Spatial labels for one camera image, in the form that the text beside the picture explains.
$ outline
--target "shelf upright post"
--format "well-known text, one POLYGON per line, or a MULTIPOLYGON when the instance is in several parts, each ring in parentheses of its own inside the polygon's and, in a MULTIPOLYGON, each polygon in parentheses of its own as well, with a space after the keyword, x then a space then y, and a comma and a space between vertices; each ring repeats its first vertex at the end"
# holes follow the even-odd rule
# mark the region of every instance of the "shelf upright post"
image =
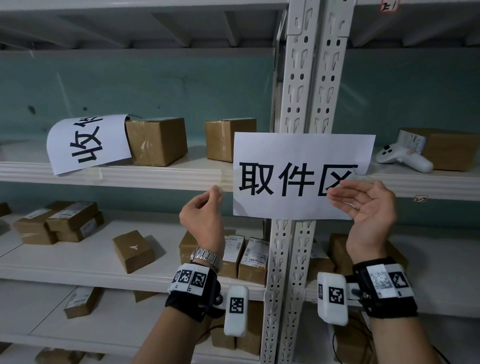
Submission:
MULTIPOLYGON (((354 7, 355 0, 322 2, 323 12, 320 14, 319 22, 321 28, 317 36, 313 83, 309 96, 307 125, 305 126, 307 133, 332 132, 333 116, 354 7)), ((286 301, 282 316, 278 364, 293 362, 300 314, 305 299, 315 223, 316 221, 312 220, 295 222, 287 287, 285 288, 286 301)))
MULTIPOLYGON (((305 132, 319 9, 320 0, 290 0, 288 6, 283 91, 279 97, 281 105, 275 107, 280 109, 275 125, 280 133, 305 132)), ((262 364, 276 363, 292 236, 293 221, 272 220, 260 353, 262 364)))

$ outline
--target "white paper sign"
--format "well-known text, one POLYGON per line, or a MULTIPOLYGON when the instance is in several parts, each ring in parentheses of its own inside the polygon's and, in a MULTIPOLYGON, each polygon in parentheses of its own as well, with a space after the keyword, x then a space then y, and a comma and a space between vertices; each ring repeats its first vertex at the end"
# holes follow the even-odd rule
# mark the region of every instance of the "white paper sign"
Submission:
POLYGON ((47 138, 53 174, 131 158, 125 133, 126 117, 127 114, 92 116, 56 123, 47 138))
POLYGON ((375 135, 235 133, 233 214, 283 220, 350 219, 327 189, 365 174, 375 135))

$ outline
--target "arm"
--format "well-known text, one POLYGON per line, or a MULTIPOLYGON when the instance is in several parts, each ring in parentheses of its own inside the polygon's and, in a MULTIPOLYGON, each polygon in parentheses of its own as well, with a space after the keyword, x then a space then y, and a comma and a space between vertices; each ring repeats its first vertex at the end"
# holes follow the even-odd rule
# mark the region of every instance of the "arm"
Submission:
MULTIPOLYGON (((200 247, 223 257, 225 238, 220 216, 223 197, 217 186, 193 198, 180 212, 180 222, 200 247)), ((208 265, 203 260, 195 263, 208 265)), ((166 307, 131 364, 189 364, 193 350, 212 319, 202 323, 172 307, 166 307)))
MULTIPOLYGON (((333 206, 354 220, 347 251, 354 264, 385 258, 385 242, 396 221, 395 194, 377 181, 341 181, 330 188, 333 206)), ((371 318, 373 341, 380 364, 439 364, 427 335, 416 317, 371 318)))

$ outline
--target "cardboard box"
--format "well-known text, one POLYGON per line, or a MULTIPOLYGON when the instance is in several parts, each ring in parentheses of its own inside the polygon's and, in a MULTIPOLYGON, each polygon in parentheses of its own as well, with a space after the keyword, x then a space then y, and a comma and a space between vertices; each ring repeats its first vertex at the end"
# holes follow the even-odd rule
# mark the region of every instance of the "cardboard box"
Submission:
POLYGON ((316 280, 318 272, 335 272, 335 264, 328 257, 321 243, 315 239, 310 253, 310 263, 308 264, 307 281, 316 280))
POLYGON ((35 357, 35 362, 37 364, 78 364, 84 356, 84 352, 44 348, 35 357))
POLYGON ((349 312, 346 326, 333 325, 337 357, 343 363, 373 364, 377 361, 371 334, 365 328, 363 318, 358 313, 349 312))
POLYGON ((126 121, 125 126, 134 164, 167 166, 188 152, 183 118, 126 121))
POLYGON ((473 166, 480 134, 429 128, 402 128, 397 142, 433 163, 434 170, 467 171, 473 166))
POLYGON ((105 354, 102 354, 100 352, 86 352, 85 353, 86 358, 94 359, 94 360, 97 360, 97 361, 102 360, 104 356, 105 356, 105 354))
POLYGON ((235 132, 254 133, 256 131, 257 120, 252 118, 206 121, 207 158, 233 162, 235 132))
POLYGON ((219 276, 238 278, 239 263, 245 250, 245 237, 241 235, 225 235, 225 253, 223 266, 219 276))
POLYGON ((10 347, 10 345, 11 345, 10 342, 0 341, 0 354, 2 354, 5 350, 7 350, 10 347))
POLYGON ((179 245, 180 263, 181 264, 190 263, 190 257, 197 247, 198 247, 197 240, 193 237, 192 234, 190 234, 189 231, 187 231, 183 236, 179 245))
POLYGON ((21 234, 24 244, 55 244, 58 239, 55 233, 50 231, 47 219, 73 203, 72 201, 55 201, 15 221, 13 227, 21 234))
POLYGON ((70 232, 81 228, 98 214, 96 202, 75 202, 47 219, 51 231, 70 232))
POLYGON ((155 254, 147 240, 134 230, 113 238, 115 252, 127 273, 132 273, 155 261, 155 254))
POLYGON ((260 355, 263 324, 264 303, 261 301, 248 301, 247 334, 244 338, 237 338, 237 349, 253 355, 260 355))
MULTIPOLYGON (((225 315, 220 318, 214 318, 210 327, 224 325, 225 324, 225 315)), ((230 350, 235 350, 235 337, 227 336, 223 332, 223 328, 215 328, 211 332, 212 334, 212 345, 216 348, 225 348, 230 350)))
MULTIPOLYGON (((353 261, 347 252, 347 234, 331 234, 330 244, 328 246, 328 256, 336 265, 335 273, 349 276, 353 274, 353 261)), ((401 264, 406 271, 408 268, 408 260, 395 248, 388 240, 385 243, 385 249, 388 256, 401 264)))
POLYGON ((88 220, 82 227, 74 231, 56 232, 59 242, 78 243, 90 235, 96 228, 103 225, 103 214, 99 212, 94 218, 88 220))
POLYGON ((133 291, 135 297, 135 303, 146 300, 147 298, 158 295, 158 292, 149 292, 149 291, 133 291))
POLYGON ((265 285, 268 250, 268 242, 250 238, 239 264, 238 279, 265 285))
POLYGON ((10 210, 8 204, 6 202, 0 202, 0 218, 11 213, 12 210, 10 210))
POLYGON ((63 309, 67 318, 87 316, 92 313, 102 289, 99 287, 77 287, 63 309))

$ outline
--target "forearm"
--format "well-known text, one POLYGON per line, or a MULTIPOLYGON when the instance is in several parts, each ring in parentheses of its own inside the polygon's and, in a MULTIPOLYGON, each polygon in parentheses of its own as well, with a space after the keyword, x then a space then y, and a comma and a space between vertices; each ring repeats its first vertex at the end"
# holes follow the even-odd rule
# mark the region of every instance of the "forearm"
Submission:
POLYGON ((370 318, 380 364, 439 364, 437 354, 416 317, 370 318))
POLYGON ((166 307, 131 364, 190 364, 200 336, 210 327, 175 308, 166 307))

